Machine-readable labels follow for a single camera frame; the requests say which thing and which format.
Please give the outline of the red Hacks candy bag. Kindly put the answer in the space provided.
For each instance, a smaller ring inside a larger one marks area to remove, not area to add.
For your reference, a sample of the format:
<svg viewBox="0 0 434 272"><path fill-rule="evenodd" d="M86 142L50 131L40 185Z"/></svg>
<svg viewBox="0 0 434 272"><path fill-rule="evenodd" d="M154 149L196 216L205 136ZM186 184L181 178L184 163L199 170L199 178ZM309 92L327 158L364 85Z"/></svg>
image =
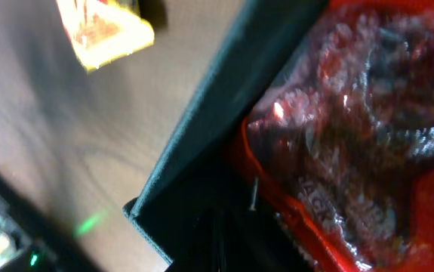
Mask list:
<svg viewBox="0 0 434 272"><path fill-rule="evenodd" d="M434 271L434 1L332 1L233 162L317 271Z"/></svg>

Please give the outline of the yellow orange snack packet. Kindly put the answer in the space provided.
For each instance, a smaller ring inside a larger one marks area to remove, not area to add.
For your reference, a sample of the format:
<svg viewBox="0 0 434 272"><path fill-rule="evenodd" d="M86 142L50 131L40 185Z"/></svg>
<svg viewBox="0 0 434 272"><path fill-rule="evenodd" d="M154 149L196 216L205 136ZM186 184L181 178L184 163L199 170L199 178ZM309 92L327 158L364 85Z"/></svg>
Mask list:
<svg viewBox="0 0 434 272"><path fill-rule="evenodd" d="M152 25L137 0L56 0L80 64L92 72L154 43Z"/></svg>

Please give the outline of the dark green open box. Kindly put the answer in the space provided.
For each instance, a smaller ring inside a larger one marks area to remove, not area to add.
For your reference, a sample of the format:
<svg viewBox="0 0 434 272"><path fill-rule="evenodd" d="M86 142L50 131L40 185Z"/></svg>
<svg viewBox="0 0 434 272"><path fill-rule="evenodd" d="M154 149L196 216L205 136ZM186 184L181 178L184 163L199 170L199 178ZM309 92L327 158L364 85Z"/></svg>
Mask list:
<svg viewBox="0 0 434 272"><path fill-rule="evenodd" d="M278 215L230 165L230 143L324 1L248 1L141 194L123 211L170 271L308 271Z"/></svg>

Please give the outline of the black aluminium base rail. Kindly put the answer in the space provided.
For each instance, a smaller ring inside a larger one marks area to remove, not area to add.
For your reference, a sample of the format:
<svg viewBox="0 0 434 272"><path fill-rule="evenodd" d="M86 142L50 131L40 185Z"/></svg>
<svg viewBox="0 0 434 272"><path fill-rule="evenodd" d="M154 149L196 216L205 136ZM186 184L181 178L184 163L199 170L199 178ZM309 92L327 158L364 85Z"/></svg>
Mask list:
<svg viewBox="0 0 434 272"><path fill-rule="evenodd" d="M0 231L8 235L16 254L0 271L98 272L99 267L58 230L0 174Z"/></svg>

